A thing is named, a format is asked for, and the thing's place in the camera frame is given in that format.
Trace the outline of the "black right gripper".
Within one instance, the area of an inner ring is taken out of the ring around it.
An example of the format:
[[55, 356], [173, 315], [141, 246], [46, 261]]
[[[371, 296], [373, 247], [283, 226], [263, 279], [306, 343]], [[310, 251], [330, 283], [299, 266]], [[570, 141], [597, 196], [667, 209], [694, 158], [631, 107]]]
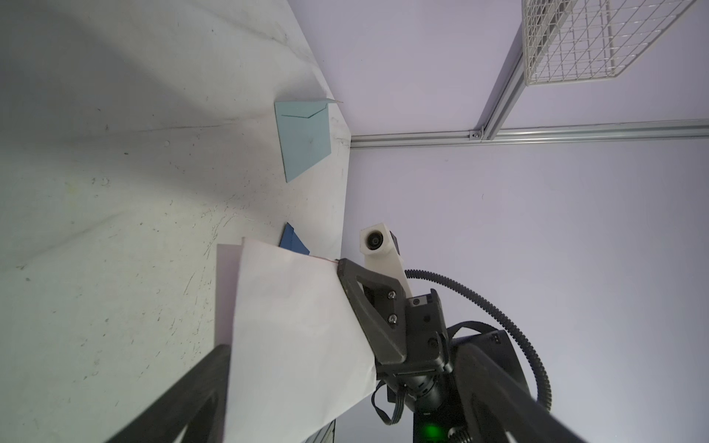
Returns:
[[375, 356], [378, 386], [394, 406], [392, 413], [376, 410], [384, 424], [398, 424], [410, 410], [415, 442], [508, 441], [500, 419], [479, 400], [465, 413], [454, 372], [458, 352], [470, 344], [527, 389], [507, 332], [479, 321], [448, 327], [436, 292], [406, 299], [398, 280], [346, 258], [337, 276]]

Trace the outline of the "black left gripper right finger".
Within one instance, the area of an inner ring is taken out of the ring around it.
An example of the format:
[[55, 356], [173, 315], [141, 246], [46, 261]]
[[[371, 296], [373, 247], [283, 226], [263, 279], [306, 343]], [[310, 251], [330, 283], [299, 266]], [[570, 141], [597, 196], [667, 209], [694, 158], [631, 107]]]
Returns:
[[487, 407], [518, 442], [580, 442], [476, 345], [458, 349], [453, 374], [468, 429], [474, 431], [476, 405]]

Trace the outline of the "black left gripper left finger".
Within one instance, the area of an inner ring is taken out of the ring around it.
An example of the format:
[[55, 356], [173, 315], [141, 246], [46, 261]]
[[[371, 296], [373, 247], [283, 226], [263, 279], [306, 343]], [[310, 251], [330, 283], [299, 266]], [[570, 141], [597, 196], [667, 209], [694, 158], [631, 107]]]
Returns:
[[111, 442], [222, 442], [231, 347], [216, 346]]

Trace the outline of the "white sheet of paper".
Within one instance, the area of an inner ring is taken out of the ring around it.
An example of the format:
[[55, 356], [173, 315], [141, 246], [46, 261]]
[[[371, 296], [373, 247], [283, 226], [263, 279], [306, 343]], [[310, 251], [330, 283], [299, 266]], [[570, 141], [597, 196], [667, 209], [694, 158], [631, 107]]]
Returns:
[[214, 341], [231, 348], [226, 442], [304, 442], [375, 389], [333, 260], [218, 245]]

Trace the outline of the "dark blue envelope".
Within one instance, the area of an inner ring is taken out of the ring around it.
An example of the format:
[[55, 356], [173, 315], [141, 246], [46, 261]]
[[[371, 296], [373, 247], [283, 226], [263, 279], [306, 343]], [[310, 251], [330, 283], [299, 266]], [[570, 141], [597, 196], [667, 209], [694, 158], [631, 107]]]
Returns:
[[290, 223], [286, 223], [284, 227], [279, 247], [302, 255], [310, 255], [310, 250], [304, 245]]

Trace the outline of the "light teal envelope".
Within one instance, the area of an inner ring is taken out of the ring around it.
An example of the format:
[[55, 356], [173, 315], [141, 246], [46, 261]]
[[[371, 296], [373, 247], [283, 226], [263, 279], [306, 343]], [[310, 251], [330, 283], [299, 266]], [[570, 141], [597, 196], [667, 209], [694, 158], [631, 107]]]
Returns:
[[334, 99], [286, 101], [274, 104], [282, 164], [287, 183], [332, 152], [330, 112]]

